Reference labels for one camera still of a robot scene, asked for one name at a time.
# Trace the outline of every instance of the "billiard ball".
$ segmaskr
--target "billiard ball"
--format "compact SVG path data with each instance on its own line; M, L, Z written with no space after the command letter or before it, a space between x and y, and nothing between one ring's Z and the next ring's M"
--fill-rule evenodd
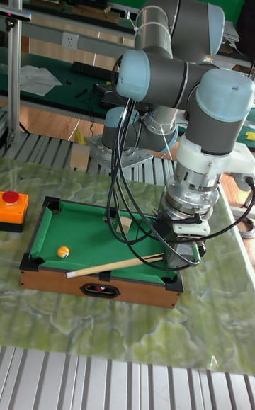
M61 246L60 248L58 248L57 250L57 255L59 257L61 257L62 259L64 259L65 257L68 257L69 255L69 249L66 246Z

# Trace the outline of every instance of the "marble table surface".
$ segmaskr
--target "marble table surface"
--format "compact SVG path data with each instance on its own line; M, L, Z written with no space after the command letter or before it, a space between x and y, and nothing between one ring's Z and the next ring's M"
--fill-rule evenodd
M29 194L22 234L0 232L0 344L155 365L255 373L255 292L235 231L209 240L202 263L182 272L174 309L75 297L18 286L19 264L46 195L106 204L110 179L0 159L0 190ZM145 212L162 187L130 183ZM222 197L212 231L230 223Z

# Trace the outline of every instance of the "metal grating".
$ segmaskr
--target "metal grating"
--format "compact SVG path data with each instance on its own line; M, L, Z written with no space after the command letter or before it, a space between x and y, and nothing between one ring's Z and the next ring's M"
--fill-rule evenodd
M26 163L38 163L56 168L69 169L72 142L51 137L21 133L13 146L0 149L0 156ZM108 176L109 173L95 161L89 159L86 172ZM173 164L169 160L155 159L124 171L129 180L166 185L168 177L174 172Z
M72 143L22 133L0 156L69 168ZM173 164L125 177L165 185ZM92 160L87 172L108 175ZM0 410L255 410L255 377L0 346Z

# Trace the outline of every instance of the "wooden floor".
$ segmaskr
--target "wooden floor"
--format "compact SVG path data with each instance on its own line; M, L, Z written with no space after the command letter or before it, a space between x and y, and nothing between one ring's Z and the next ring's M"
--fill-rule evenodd
M71 140L74 138L74 130L78 122L78 120L74 118L48 113L46 111L33 108L27 108L25 106L21 106L20 120L30 133L66 140ZM91 130L90 127L90 122L86 122L85 120L81 120L79 122L79 128L86 137L92 135L91 130L95 135L99 135L103 132L103 126L100 124L94 124L91 127ZM171 150L173 159L176 158L177 146L178 145L176 144ZM154 155L161 157L163 154L154 153ZM237 184L230 175L223 174L221 182L229 204L232 206L241 207L247 198L247 193L238 189ZM241 231L245 231L247 230L247 225L242 222L240 223L239 228ZM244 239L244 245L251 260L251 264L255 270L255 239Z

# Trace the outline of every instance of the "workbench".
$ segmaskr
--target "workbench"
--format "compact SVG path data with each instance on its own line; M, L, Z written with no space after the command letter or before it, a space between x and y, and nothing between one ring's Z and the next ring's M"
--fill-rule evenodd
M185 410L194 402L205 409L231 409L232 402L250 408L254 277L237 229L208 241L201 265L182 272L185 290L174 309L23 290L18 266L44 197L105 205L110 179L91 161L89 172L68 169L65 141L46 138L42 150L31 153L32 136L37 144L40 138L22 136L15 152L22 161L9 159L11 150L0 151L1 189L30 198L23 233L0 233L0 343L6 346L0 352L0 409L8 408L7 402L13 410L34 403L39 410L59 405L77 410L84 403L90 409L95 402L99 409L104 402L109 409L135 409L141 399L145 408L154 402L155 409L170 409L173 400ZM60 158L63 145L67 153ZM172 173L171 162L161 159L125 171L126 178L137 181L130 182L131 190L145 212L158 205ZM221 196L211 227L215 231L229 223ZM133 407L126 407L128 402Z

